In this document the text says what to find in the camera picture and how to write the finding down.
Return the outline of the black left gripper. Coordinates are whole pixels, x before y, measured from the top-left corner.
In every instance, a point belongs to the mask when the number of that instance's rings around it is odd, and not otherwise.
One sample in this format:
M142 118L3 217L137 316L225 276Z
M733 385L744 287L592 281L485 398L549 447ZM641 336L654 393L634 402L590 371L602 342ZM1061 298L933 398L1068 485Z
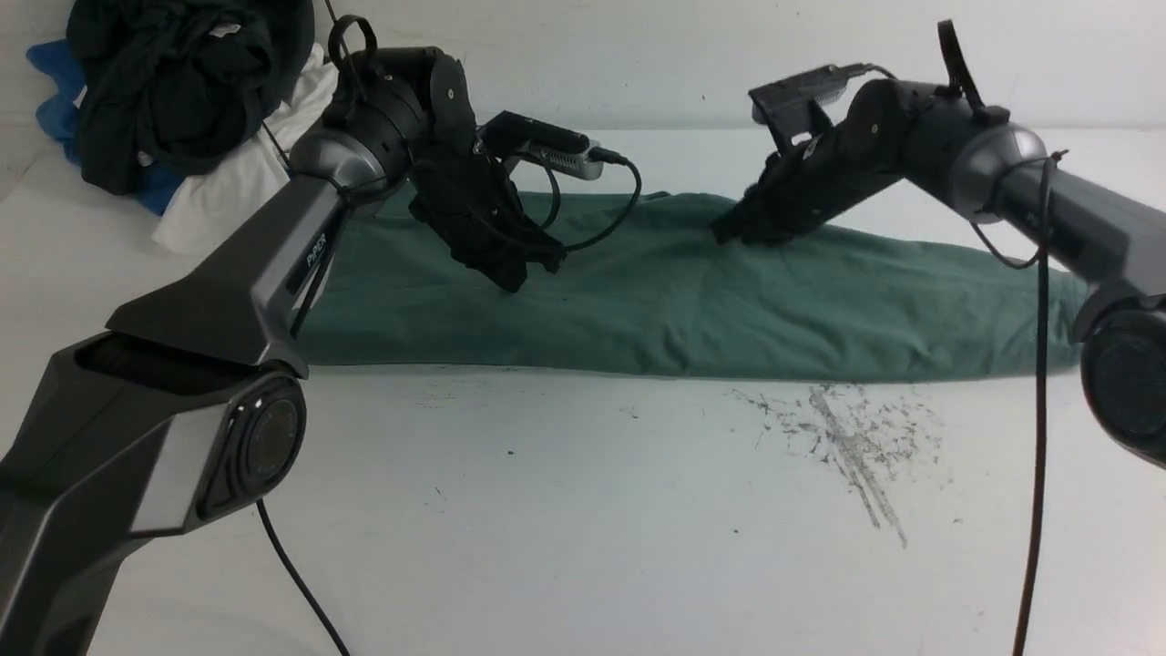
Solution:
M410 170L408 209L433 230L454 261L479 271L505 292L517 292L528 264L557 273L567 248L524 209L503 163L485 153L433 150Z

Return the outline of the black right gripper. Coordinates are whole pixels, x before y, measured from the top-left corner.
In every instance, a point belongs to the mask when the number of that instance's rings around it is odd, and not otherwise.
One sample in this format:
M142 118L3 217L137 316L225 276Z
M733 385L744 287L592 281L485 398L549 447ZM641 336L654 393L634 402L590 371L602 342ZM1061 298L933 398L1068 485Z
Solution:
M812 137L766 158L757 182L712 221L712 238L775 248L812 235L872 195L874 167L854 158L841 137Z

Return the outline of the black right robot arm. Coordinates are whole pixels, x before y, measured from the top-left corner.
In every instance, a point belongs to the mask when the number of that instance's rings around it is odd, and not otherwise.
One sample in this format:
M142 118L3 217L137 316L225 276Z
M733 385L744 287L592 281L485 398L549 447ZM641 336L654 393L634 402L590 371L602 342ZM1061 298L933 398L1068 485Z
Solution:
M827 66L751 90L775 151L712 237L794 241L899 181L971 224L1006 221L1090 287L1073 325L1087 402L1116 443L1163 466L1163 211L1058 170L1037 133L967 84L880 77L833 124L823 105L870 71Z

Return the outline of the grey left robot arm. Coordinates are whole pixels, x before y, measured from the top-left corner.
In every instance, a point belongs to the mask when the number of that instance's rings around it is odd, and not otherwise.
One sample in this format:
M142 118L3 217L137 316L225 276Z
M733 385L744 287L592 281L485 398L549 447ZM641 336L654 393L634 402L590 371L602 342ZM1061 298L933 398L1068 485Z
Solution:
M187 277L52 354L3 456L3 654L83 655L125 558L271 493L304 439L292 308L365 202L405 181L470 209L490 174L464 68L438 48L342 62L294 174Z

